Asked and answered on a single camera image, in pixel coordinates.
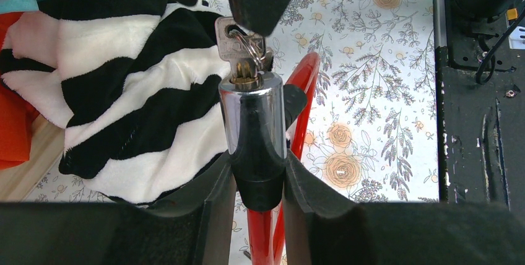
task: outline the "orange fabric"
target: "orange fabric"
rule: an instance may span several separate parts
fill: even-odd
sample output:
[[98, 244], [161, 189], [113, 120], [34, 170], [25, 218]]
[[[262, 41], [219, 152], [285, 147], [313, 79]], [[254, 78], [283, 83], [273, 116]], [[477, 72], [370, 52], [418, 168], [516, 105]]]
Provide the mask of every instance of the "orange fabric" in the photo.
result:
[[[0, 14], [0, 43], [4, 43], [7, 29], [21, 13]], [[0, 169], [10, 168], [29, 160], [31, 124], [37, 110], [16, 93], [0, 84]]]

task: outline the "key head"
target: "key head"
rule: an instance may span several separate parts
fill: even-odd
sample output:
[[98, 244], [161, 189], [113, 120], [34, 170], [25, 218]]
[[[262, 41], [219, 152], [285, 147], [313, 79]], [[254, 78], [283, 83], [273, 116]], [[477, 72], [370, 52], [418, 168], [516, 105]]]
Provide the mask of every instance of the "key head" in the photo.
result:
[[239, 28], [233, 17], [220, 17], [215, 21], [219, 57], [230, 62], [234, 78], [255, 78], [257, 70], [262, 69], [266, 40], [257, 34], [239, 39], [233, 34], [236, 30]]

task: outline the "striped fabric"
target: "striped fabric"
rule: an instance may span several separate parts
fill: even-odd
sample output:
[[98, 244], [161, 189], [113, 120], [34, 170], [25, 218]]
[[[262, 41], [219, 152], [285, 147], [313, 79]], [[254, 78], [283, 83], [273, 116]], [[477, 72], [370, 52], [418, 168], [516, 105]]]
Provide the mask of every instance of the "striped fabric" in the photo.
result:
[[206, 6], [50, 0], [9, 28], [3, 82], [66, 129], [59, 170], [135, 204], [227, 150], [217, 86], [230, 71]]

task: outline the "key ring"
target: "key ring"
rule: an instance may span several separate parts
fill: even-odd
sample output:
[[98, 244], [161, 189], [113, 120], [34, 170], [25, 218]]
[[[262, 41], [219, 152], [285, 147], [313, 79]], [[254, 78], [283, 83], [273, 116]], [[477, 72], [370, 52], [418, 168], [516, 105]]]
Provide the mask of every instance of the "key ring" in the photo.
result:
[[[238, 30], [232, 30], [229, 34], [233, 35], [235, 37], [235, 39], [237, 39], [244, 46], [244, 48], [248, 51], [249, 55], [255, 61], [255, 65], [257, 66], [257, 69], [259, 71], [264, 70], [263, 59], [257, 53], [257, 50], [255, 49], [255, 47], [247, 41], [245, 36], [241, 32], [239, 32]], [[266, 52], [266, 50], [265, 50], [266, 44], [265, 44], [264, 40], [262, 42], [263, 42], [262, 43], [262, 47], [263, 47], [262, 53], [265, 53]]]

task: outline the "wooden surface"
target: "wooden surface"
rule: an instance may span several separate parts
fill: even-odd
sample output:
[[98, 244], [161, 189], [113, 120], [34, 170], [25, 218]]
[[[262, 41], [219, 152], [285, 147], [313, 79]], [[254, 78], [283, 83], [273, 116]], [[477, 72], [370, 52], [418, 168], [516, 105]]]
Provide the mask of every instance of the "wooden surface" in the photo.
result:
[[64, 150], [64, 130], [40, 115], [32, 126], [30, 160], [0, 170], [0, 201], [23, 200]]

